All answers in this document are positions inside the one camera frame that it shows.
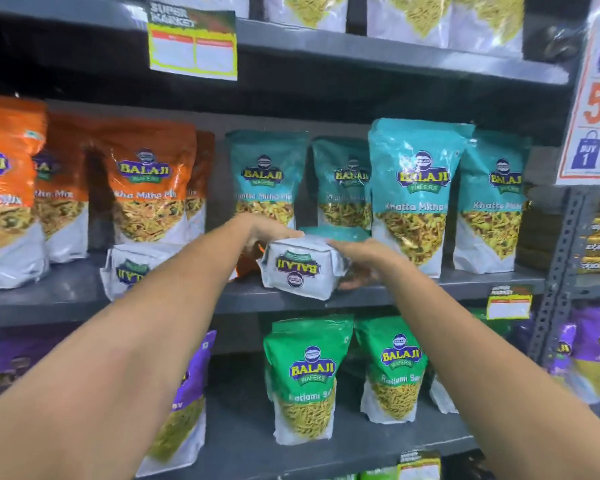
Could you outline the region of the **person's left forearm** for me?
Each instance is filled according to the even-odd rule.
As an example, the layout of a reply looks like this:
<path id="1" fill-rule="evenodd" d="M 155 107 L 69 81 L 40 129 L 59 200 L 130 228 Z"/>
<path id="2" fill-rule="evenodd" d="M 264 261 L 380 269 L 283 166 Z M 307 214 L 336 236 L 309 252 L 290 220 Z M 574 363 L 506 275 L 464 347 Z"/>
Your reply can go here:
<path id="1" fill-rule="evenodd" d="M 131 480 L 255 227 L 190 243 L 5 391 L 0 480 Z"/>

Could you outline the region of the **person's right forearm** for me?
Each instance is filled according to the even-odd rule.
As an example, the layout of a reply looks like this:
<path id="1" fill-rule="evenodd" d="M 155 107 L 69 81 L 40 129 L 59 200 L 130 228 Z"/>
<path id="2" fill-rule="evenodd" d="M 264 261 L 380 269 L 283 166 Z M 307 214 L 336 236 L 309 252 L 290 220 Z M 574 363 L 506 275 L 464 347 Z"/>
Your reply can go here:
<path id="1" fill-rule="evenodd" d="M 600 418 L 403 257 L 378 275 L 497 480 L 600 480 Z"/>

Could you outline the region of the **green snack packet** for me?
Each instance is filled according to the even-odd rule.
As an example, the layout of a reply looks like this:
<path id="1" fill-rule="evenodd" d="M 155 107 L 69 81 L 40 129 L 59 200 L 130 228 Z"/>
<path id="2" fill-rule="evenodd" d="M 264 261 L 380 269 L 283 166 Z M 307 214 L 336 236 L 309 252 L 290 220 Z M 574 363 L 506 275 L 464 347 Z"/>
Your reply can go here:
<path id="1" fill-rule="evenodd" d="M 414 422 L 428 357 L 401 316 L 354 323 L 365 360 L 360 411 L 383 425 Z"/>
<path id="2" fill-rule="evenodd" d="M 336 373 L 353 329 L 353 314 L 272 323 L 264 337 L 264 373 L 277 444 L 293 446 L 332 437 Z"/>
<path id="3" fill-rule="evenodd" d="M 508 319 L 488 319 L 486 308 L 468 307 L 467 310 L 474 318 L 485 323 L 491 330 L 494 330 L 499 336 L 507 338 L 512 331 L 513 320 Z M 447 413 L 458 413 L 456 406 L 451 400 L 446 388 L 440 382 L 437 371 L 429 363 L 427 366 L 427 380 L 429 384 L 429 396 L 432 402 L 438 407 L 439 411 Z"/>

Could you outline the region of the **teal snack packet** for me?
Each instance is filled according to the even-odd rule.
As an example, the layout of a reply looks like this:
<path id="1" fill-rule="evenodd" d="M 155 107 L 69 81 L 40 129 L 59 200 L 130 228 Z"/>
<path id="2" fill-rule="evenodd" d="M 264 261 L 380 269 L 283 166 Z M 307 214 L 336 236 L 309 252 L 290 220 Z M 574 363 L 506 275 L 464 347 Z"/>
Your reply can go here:
<path id="1" fill-rule="evenodd" d="M 530 149 L 528 137 L 475 131 L 459 163 L 455 269 L 473 274 L 514 270 Z"/>
<path id="2" fill-rule="evenodd" d="M 317 223 L 369 232 L 372 220 L 368 142 L 352 137 L 312 140 L 317 177 Z"/>
<path id="3" fill-rule="evenodd" d="M 307 131 L 234 130 L 230 154 L 235 213 L 261 214 L 296 228 L 296 201 L 304 177 Z"/>
<path id="4" fill-rule="evenodd" d="M 271 241 L 256 259 L 265 288 L 326 301 L 341 279 L 350 272 L 351 261 L 328 244 L 328 240 L 363 242 L 370 232 L 360 227 L 305 226 L 300 238 Z"/>
<path id="5" fill-rule="evenodd" d="M 439 278 L 450 189 L 475 126 L 382 118 L 368 133 L 372 238 Z"/>

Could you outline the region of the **stack of brown packets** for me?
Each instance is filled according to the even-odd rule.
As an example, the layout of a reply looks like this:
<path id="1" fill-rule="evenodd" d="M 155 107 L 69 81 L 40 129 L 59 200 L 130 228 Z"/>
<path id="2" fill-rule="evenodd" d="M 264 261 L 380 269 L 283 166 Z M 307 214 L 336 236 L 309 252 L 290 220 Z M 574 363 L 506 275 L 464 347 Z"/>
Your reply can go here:
<path id="1" fill-rule="evenodd" d="M 562 215 L 559 210 L 542 208 L 538 201 L 533 202 L 523 213 L 516 249 L 517 263 L 547 271 L 559 243 L 561 227 Z M 585 239 L 584 257 L 578 273 L 600 273 L 600 211 L 593 218 Z"/>

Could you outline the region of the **grey metal shelf rack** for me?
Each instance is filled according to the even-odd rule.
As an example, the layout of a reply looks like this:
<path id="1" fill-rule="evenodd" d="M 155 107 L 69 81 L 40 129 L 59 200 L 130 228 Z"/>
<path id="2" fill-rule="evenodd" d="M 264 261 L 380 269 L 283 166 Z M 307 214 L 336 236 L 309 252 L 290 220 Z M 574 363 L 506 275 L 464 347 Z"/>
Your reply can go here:
<path id="1" fill-rule="evenodd" d="M 149 69 L 141 0 L 0 0 L 0 91 L 118 108 L 360 125 L 382 116 L 474 122 L 536 142 L 566 140 L 576 76 L 558 65 L 239 19 L 237 82 Z M 207 443 L 192 467 L 156 480 L 318 480 L 386 467 L 408 452 L 477 449 L 458 414 L 426 397 L 414 426 L 373 426 L 353 411 L 350 377 L 326 446 L 265 435 L 264 375 L 212 377 Z"/>

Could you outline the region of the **yellow green shelf price label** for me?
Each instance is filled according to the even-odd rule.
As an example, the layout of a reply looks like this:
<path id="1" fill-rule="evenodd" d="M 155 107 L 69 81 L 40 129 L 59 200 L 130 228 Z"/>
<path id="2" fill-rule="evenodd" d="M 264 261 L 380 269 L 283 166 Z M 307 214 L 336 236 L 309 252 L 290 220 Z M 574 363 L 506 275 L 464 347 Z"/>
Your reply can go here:
<path id="1" fill-rule="evenodd" d="M 234 10 L 145 3 L 149 67 L 203 79 L 238 80 L 237 17 Z"/>
<path id="2" fill-rule="evenodd" d="M 409 451 L 400 455 L 397 480 L 442 480 L 438 451 Z"/>
<path id="3" fill-rule="evenodd" d="M 533 288 L 530 285 L 493 287 L 488 297 L 486 319 L 488 321 L 529 319 L 533 295 Z"/>

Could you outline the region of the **dark shiny packet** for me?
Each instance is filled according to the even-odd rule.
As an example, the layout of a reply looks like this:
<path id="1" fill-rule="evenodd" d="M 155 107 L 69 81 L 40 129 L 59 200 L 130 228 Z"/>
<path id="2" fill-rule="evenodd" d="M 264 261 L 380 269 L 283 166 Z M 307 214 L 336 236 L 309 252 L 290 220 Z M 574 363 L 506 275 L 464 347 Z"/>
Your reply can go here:
<path id="1" fill-rule="evenodd" d="M 548 63 L 574 58 L 582 47 L 583 25 L 555 24 L 538 32 L 538 55 Z"/>

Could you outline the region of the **white promotional offer sign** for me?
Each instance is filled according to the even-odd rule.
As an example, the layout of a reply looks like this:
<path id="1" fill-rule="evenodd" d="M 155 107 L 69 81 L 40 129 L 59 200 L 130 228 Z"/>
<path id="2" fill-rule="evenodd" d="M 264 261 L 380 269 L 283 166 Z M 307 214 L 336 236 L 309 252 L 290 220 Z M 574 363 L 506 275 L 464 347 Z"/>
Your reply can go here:
<path id="1" fill-rule="evenodd" d="M 592 0 L 556 185 L 600 185 L 600 0 Z"/>

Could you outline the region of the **person's right hand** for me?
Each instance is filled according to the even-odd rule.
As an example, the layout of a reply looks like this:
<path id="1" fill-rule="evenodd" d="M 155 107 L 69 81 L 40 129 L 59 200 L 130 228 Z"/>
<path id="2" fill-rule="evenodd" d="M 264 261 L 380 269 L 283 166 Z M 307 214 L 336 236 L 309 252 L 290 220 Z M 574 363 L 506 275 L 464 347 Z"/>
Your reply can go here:
<path id="1" fill-rule="evenodd" d="M 394 266 L 408 262 L 406 256 L 387 245 L 369 238 L 361 243 L 358 253 L 339 253 L 349 261 L 346 275 L 340 279 L 338 290 L 353 290 L 377 282 Z"/>

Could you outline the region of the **orange snack packet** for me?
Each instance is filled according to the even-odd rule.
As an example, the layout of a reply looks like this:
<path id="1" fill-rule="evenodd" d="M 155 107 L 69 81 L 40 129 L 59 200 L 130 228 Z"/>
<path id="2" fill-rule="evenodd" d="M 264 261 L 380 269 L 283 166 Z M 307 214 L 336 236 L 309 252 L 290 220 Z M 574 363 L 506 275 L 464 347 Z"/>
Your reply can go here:
<path id="1" fill-rule="evenodd" d="M 43 102 L 0 96 L 0 289 L 38 280 L 49 266 L 34 208 L 33 157 L 47 137 Z"/>
<path id="2" fill-rule="evenodd" d="M 148 298 L 195 298 L 200 292 L 214 304 L 227 283 L 256 271 L 256 261 L 242 252 L 242 244 L 222 238 L 212 242 L 207 236 L 187 244 L 116 244 L 100 276 L 110 301 L 140 285 L 133 298 L 142 292 Z"/>
<path id="3" fill-rule="evenodd" d="M 47 139 L 33 156 L 34 205 L 52 264 L 88 254 L 89 191 L 84 131 L 68 115 L 48 113 Z"/>
<path id="4" fill-rule="evenodd" d="M 216 137 L 213 133 L 199 130 L 196 136 L 196 158 L 187 185 L 187 197 L 185 199 L 188 241 L 193 241 L 205 233 L 208 181 L 216 154 Z"/>
<path id="5" fill-rule="evenodd" d="M 192 123 L 102 118 L 93 128 L 113 193 L 116 244 L 186 244 L 187 185 L 197 153 Z"/>

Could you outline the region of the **purple snack packet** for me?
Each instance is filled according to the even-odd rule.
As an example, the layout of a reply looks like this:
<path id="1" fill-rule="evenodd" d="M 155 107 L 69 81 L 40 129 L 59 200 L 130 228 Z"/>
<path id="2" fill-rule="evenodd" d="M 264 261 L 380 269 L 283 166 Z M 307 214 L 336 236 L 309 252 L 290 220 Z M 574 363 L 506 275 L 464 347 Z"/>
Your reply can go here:
<path id="1" fill-rule="evenodd" d="M 600 403 L 600 306 L 574 307 L 570 318 L 576 325 L 573 352 L 566 382 L 588 405 Z"/>
<path id="2" fill-rule="evenodd" d="M 548 368 L 549 374 L 563 385 L 566 384 L 566 375 L 571 364 L 576 331 L 577 325 L 574 322 L 566 322 L 560 326 L 557 347 Z"/>
<path id="3" fill-rule="evenodd" d="M 62 322 L 0 328 L 0 395 L 79 325 Z"/>
<path id="4" fill-rule="evenodd" d="M 145 455 L 136 478 L 193 465 L 205 444 L 207 412 L 205 387 L 216 330 L 207 332 L 190 360 L 158 434 Z"/>

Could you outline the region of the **person's left hand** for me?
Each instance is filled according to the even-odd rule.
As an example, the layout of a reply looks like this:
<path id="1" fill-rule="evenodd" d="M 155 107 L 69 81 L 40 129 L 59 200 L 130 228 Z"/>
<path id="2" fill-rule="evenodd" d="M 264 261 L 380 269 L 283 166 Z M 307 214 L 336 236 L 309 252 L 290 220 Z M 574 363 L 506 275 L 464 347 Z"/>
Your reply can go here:
<path id="1" fill-rule="evenodd" d="M 266 246 L 272 241 L 304 237 L 304 232 L 289 228 L 264 215 L 242 213 L 237 216 L 237 219 L 246 229 L 246 241 L 242 252 L 252 257 L 257 255 L 256 249 L 259 245 Z"/>

